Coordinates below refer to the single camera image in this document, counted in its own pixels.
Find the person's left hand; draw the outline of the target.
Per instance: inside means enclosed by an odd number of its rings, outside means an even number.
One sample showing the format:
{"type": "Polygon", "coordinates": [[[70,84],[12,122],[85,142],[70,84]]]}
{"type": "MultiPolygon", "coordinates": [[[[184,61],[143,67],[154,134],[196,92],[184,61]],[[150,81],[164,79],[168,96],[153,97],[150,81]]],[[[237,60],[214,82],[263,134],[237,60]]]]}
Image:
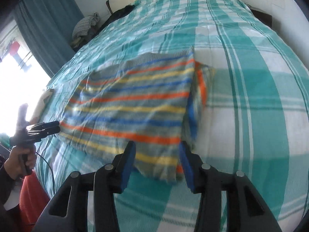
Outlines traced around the person's left hand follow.
{"type": "Polygon", "coordinates": [[[35,145],[29,147],[15,146],[12,148],[9,158],[4,163],[4,168],[7,174],[16,180],[18,177],[25,176],[24,167],[28,166],[31,170],[36,164],[36,147],[35,145]]]}

